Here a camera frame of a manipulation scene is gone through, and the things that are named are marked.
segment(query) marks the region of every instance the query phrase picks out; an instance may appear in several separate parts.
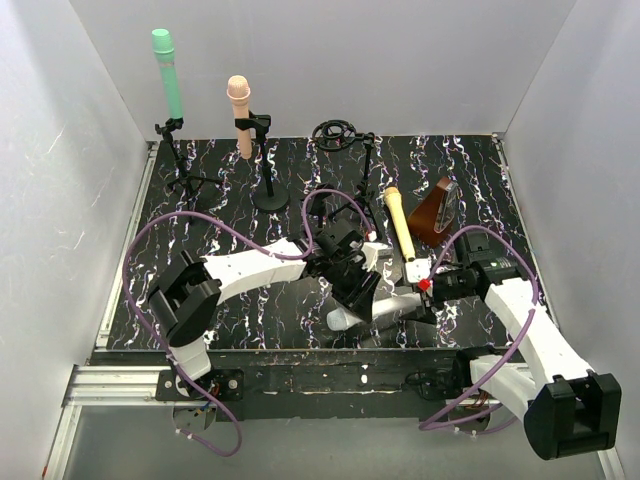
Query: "microphone clip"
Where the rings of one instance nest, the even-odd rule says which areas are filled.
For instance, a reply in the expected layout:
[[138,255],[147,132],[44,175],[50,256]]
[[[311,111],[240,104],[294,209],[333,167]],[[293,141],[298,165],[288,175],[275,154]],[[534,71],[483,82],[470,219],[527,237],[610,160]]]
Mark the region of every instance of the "microphone clip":
[[253,128],[256,132],[256,140],[262,143],[267,140],[267,134],[271,127],[271,115],[255,115],[249,110],[249,118],[236,118],[236,128],[240,130],[249,130]]
[[162,136],[165,142],[173,142],[173,136],[171,135],[176,130],[180,130],[184,125],[184,119],[182,118],[170,118],[164,122],[164,127],[161,127],[156,123],[156,133]]

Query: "tripod stand base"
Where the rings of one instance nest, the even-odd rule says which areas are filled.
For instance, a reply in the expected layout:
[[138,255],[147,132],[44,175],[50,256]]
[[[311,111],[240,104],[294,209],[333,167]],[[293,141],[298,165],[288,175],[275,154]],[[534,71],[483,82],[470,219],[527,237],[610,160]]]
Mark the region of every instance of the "tripod stand base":
[[267,194],[267,186],[261,182],[258,190],[251,197],[253,206],[261,213],[282,212],[289,206],[289,191],[279,183],[273,183],[273,197]]

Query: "white cylinder object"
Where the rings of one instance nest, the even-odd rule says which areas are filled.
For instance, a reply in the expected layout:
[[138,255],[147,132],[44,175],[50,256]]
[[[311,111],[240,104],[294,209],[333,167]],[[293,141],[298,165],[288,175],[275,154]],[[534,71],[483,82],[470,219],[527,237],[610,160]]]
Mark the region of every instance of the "white cylinder object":
[[402,256],[407,262],[412,262],[416,259],[416,251],[413,248],[413,241],[407,226],[407,218],[404,216],[404,210],[402,209],[402,195],[400,195],[396,187],[389,187],[384,191],[384,203],[387,204],[389,212],[391,212],[391,219],[396,229],[398,242],[400,242]]
[[[384,300],[373,302],[371,313],[373,318],[377,318],[391,312],[400,311],[402,313],[406,313],[414,310],[418,305],[420,305],[421,301],[419,293],[397,295],[395,297],[389,297]],[[327,325],[334,332],[348,330],[358,323],[364,323],[364,320],[361,320],[356,315],[342,307],[336,308],[327,314]]]

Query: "green microphone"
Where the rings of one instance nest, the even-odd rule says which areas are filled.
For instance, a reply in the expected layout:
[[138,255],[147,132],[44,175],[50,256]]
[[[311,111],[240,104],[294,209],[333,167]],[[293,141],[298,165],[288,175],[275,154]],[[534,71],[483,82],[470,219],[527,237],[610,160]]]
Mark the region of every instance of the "green microphone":
[[160,66],[162,83],[164,83],[164,92],[167,95],[167,102],[169,103],[169,116],[176,120],[181,119],[182,102],[180,101],[180,89],[178,88],[176,67],[173,63],[176,58],[176,54],[173,48],[171,34],[164,28],[156,28],[151,32],[151,40],[153,44],[153,53],[156,54],[156,59]]

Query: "yellow microphone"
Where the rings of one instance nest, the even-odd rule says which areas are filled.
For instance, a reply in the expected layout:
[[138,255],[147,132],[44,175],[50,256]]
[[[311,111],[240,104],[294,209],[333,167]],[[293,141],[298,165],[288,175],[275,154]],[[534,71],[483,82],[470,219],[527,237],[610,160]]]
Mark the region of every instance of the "yellow microphone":
[[416,251],[413,248],[411,234],[409,233],[409,227],[407,227],[407,218],[404,216],[404,210],[402,209],[402,195],[400,195],[396,187],[389,187],[384,191],[384,203],[387,204],[391,212],[391,219],[400,242],[402,256],[407,262],[412,262],[416,259]]

